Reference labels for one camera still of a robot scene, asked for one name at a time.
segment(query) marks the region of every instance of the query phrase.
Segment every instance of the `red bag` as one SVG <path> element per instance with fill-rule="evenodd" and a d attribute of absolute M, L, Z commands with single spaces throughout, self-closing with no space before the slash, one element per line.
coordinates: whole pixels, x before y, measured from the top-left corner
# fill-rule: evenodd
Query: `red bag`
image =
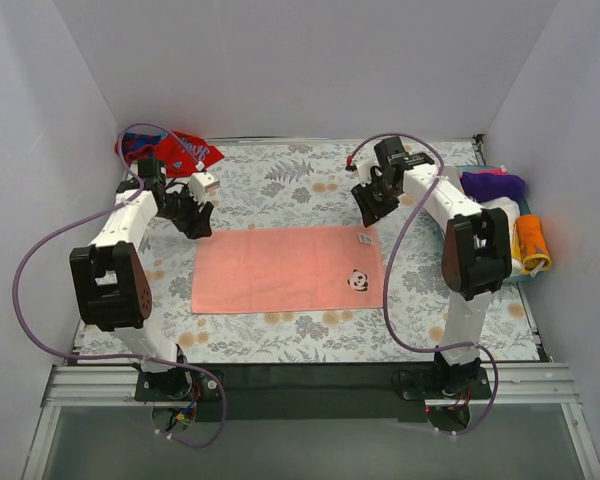
<path fill-rule="evenodd" d="M 224 155 L 204 139 L 174 131 L 193 153 L 193 156 L 209 167 L 224 158 Z M 128 165 L 134 160 L 153 155 L 167 166 L 167 177 L 189 177 L 197 172 L 196 163 L 191 155 L 171 135 L 144 135 L 126 133 L 122 140 L 124 158 Z M 118 142 L 114 146 L 118 153 Z"/>

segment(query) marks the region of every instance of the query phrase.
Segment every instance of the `table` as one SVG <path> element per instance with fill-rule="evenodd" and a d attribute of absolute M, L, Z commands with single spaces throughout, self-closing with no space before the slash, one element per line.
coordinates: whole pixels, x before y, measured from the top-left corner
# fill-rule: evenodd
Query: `table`
<path fill-rule="evenodd" d="M 351 141 L 239 142 L 220 145 L 226 159 L 210 167 L 222 188 L 214 196 L 214 230 L 359 225 L 350 193 L 355 174 L 344 170 Z M 449 165 L 477 164 L 470 141 L 434 143 Z M 405 144 L 413 151 L 422 150 Z M 360 158 L 374 158 L 367 147 Z M 383 259 L 415 201 L 376 224 Z M 398 253 L 389 290 L 396 331 L 414 346 L 442 338 L 449 291 L 440 271 L 442 233 L 426 213 L 418 215 Z M 196 242 L 163 219 L 149 224 L 139 249 L 151 284 L 150 322 L 177 342 L 192 363 L 382 362 L 431 360 L 406 352 L 386 331 L 382 311 L 340 310 L 247 315 L 191 313 Z M 515 284 L 507 284 L 487 313 L 482 343 L 497 360 L 533 361 L 538 352 Z M 76 350 L 84 355 L 127 352 L 122 342 L 94 326 L 82 327 Z"/>

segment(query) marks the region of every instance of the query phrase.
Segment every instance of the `purple cloth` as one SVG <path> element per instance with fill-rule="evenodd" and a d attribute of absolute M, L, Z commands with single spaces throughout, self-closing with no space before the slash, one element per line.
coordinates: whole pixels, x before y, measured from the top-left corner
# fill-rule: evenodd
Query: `purple cloth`
<path fill-rule="evenodd" d="M 493 173 L 465 172 L 460 178 L 464 193 L 478 203 L 500 197 L 509 197 L 514 202 L 524 195 L 525 183 L 517 175 L 494 175 Z"/>

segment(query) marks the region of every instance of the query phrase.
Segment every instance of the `pink cloth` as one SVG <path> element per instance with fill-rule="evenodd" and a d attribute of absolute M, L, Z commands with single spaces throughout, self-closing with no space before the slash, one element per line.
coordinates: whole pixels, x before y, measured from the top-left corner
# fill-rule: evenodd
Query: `pink cloth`
<path fill-rule="evenodd" d="M 491 173 L 493 175 L 509 175 L 509 173 L 507 173 L 505 170 L 502 170 L 501 167 L 489 168 L 486 170 L 476 170 L 475 172 L 470 172 L 470 173 L 475 173 L 478 175 L 481 175 L 483 173 Z"/>
<path fill-rule="evenodd" d="M 194 313 L 380 308 L 382 280 L 373 227 L 216 231 L 198 240 L 191 308 Z"/>

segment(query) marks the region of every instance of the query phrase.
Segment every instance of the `yellow towel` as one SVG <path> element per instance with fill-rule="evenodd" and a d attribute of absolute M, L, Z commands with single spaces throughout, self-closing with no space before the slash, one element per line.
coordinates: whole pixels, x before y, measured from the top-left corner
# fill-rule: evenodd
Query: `yellow towel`
<path fill-rule="evenodd" d="M 540 219 L 535 215 L 522 215 L 516 220 L 514 235 L 517 238 L 513 242 L 511 256 L 522 263 L 524 267 L 522 273 L 530 274 L 542 261 L 545 263 L 540 270 L 549 270 L 551 257 L 542 235 Z"/>

